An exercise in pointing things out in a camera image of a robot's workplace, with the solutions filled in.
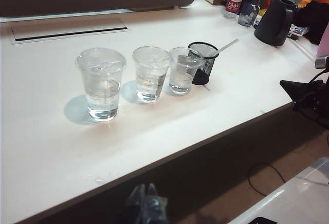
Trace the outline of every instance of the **kettle handle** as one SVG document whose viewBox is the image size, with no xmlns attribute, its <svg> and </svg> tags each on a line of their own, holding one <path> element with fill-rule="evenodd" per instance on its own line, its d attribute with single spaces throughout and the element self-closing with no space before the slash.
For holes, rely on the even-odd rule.
<svg viewBox="0 0 329 224">
<path fill-rule="evenodd" d="M 284 18 L 283 26 L 281 28 L 281 31 L 276 36 L 276 38 L 286 38 L 287 37 L 287 34 L 289 33 L 291 24 L 293 22 L 293 15 L 294 14 L 291 9 L 285 8 L 285 18 Z"/>
</svg>

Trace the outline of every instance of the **desk slot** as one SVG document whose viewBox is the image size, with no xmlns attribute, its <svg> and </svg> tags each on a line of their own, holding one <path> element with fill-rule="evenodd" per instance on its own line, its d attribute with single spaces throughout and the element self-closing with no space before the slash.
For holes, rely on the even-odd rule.
<svg viewBox="0 0 329 224">
<path fill-rule="evenodd" d="M 128 28 L 117 18 L 81 21 L 40 21 L 24 26 L 11 27 L 13 43 L 26 43 L 51 39 L 69 38 L 89 34 L 127 31 Z"/>
</svg>

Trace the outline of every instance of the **orange cloth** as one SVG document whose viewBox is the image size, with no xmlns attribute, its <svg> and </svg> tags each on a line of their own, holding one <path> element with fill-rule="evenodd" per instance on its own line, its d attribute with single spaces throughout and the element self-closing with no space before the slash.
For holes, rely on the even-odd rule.
<svg viewBox="0 0 329 224">
<path fill-rule="evenodd" d="M 298 7 L 306 7 L 306 5 L 308 3 L 310 3 L 313 0 L 302 0 L 301 2 L 299 2 Z M 318 3 L 328 3 L 329 4 L 329 0 L 316 0 Z"/>
</svg>

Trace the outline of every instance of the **black kettle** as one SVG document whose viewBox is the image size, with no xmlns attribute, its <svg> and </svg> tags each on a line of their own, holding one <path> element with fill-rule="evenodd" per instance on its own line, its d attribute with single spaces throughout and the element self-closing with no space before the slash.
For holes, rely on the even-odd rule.
<svg viewBox="0 0 329 224">
<path fill-rule="evenodd" d="M 274 0 L 259 22 L 254 35 L 264 43 L 281 46 L 294 19 L 294 0 Z"/>
</svg>

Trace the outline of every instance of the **black cable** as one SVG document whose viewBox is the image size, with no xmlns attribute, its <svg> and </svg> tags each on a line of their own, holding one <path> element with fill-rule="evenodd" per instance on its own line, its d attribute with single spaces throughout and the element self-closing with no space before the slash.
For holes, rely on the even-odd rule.
<svg viewBox="0 0 329 224">
<path fill-rule="evenodd" d="M 322 74 L 324 74 L 324 73 L 327 73 L 327 72 L 329 72 L 329 69 L 325 69 L 325 70 L 323 70 L 322 72 L 316 74 L 316 75 L 314 76 L 314 78 L 312 78 L 312 79 L 308 82 L 308 84 L 307 84 L 306 87 L 304 88 L 303 92 L 300 94 L 300 98 L 299 98 L 299 100 L 297 100 L 297 101 L 295 102 L 296 105 L 298 105 L 298 103 L 302 102 L 302 101 L 305 99 L 305 94 L 306 94 L 306 91 L 307 91 L 308 87 L 310 86 L 310 84 L 311 84 L 315 79 L 317 79 L 320 75 L 322 75 Z M 313 121 L 313 122 L 316 122 L 318 125 L 324 127 L 325 129 L 329 129 L 329 127 L 328 127 L 327 125 L 325 125 L 325 124 L 323 124 L 323 123 L 321 123 L 321 122 L 319 121 L 320 119 L 324 118 L 323 116 L 318 116 L 316 119 L 314 119 L 314 118 L 308 116 L 308 115 L 307 115 L 307 114 L 306 114 L 301 108 L 298 108 L 298 111 L 299 111 L 304 117 L 308 118 L 309 120 L 311 120 L 311 121 Z"/>
<path fill-rule="evenodd" d="M 256 167 L 256 166 L 263 166 L 263 165 L 265 165 L 265 166 L 269 166 L 269 167 L 273 168 L 273 169 L 278 173 L 278 175 L 280 176 L 280 178 L 282 179 L 282 181 L 283 181 L 284 183 L 285 183 L 286 181 L 284 180 L 283 176 L 280 174 L 279 170 L 277 170 L 277 169 L 276 169 L 274 166 L 272 166 L 271 164 L 264 163 L 264 162 L 260 162 L 260 163 L 256 163 L 256 164 L 254 164 L 253 166 L 251 166 L 250 169 L 249 169 L 249 171 L 248 171 L 248 182 L 249 182 L 249 185 L 250 185 L 250 187 L 251 187 L 254 191 L 256 191 L 256 192 L 258 192 L 259 194 L 261 194 L 261 195 L 263 195 L 264 197 L 266 197 L 267 194 L 262 193 L 261 191 L 257 190 L 257 189 L 252 185 L 252 183 L 251 183 L 251 181 L 250 181 L 251 172 L 252 172 L 252 170 L 254 169 L 254 167 Z"/>
<path fill-rule="evenodd" d="M 316 75 L 315 75 L 315 77 L 314 77 L 314 78 L 312 78 L 312 80 L 311 80 L 311 81 L 309 81 L 309 83 L 308 83 L 308 84 L 310 84 L 310 83 L 311 83 L 311 82 L 313 82 L 315 79 L 317 79 L 317 78 L 318 78 L 318 76 L 320 76 L 321 74 L 324 74 L 324 73 L 327 73 L 327 72 L 329 72 L 329 69 L 325 69 L 325 70 L 323 70 L 322 72 L 320 72 L 320 73 L 316 74 Z"/>
</svg>

